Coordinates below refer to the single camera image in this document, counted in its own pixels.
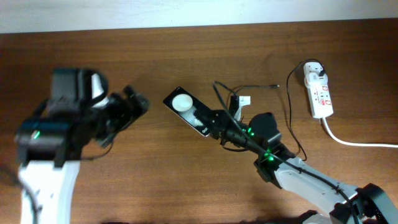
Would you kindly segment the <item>black Galaxy flip phone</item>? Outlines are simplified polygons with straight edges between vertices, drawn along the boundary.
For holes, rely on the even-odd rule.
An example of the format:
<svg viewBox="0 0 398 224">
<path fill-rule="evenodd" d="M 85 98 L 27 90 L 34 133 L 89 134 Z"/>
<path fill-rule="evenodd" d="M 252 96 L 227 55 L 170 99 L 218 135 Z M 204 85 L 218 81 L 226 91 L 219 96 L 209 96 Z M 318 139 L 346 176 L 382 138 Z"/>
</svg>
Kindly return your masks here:
<svg viewBox="0 0 398 224">
<path fill-rule="evenodd" d="M 200 100 L 195 98 L 192 94 L 186 91 L 184 88 L 178 86 L 174 89 L 164 100 L 163 104 L 172 110 L 177 116 L 179 116 L 182 120 L 184 120 L 187 124 L 189 124 L 193 129 L 199 132 L 202 136 L 210 135 L 210 128 L 205 126 L 194 127 L 193 113 L 197 108 L 206 108 L 209 109 L 205 104 L 203 104 Z"/>
</svg>

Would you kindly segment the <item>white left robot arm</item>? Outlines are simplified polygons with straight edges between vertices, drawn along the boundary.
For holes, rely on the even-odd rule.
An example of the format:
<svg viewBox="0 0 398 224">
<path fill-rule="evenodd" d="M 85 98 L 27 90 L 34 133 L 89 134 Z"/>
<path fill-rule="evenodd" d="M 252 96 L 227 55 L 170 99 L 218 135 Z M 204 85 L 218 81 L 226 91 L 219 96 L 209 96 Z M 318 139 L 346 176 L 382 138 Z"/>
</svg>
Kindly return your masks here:
<svg viewBox="0 0 398 224">
<path fill-rule="evenodd" d="M 75 182 L 91 141 L 110 151 L 115 137 L 149 109 L 149 100 L 131 86 L 122 94 L 102 91 L 88 99 L 70 93 L 45 100 L 17 130 L 21 162 L 21 223 L 69 223 Z"/>
</svg>

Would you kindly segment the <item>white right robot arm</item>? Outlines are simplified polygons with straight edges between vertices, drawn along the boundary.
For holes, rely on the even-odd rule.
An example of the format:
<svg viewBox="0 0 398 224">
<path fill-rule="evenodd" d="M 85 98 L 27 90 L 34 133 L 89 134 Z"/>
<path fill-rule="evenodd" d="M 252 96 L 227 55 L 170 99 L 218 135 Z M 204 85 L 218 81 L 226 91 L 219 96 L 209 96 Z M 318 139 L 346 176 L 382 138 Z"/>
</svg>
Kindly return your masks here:
<svg viewBox="0 0 398 224">
<path fill-rule="evenodd" d="M 308 166 L 289 151 L 272 113 L 258 114 L 244 124 L 227 111 L 197 110 L 195 116 L 215 139 L 256 153 L 254 165 L 266 182 L 293 192 L 317 206 L 332 223 L 397 223 L 397 208 L 385 191 L 369 183 L 356 187 Z"/>
</svg>

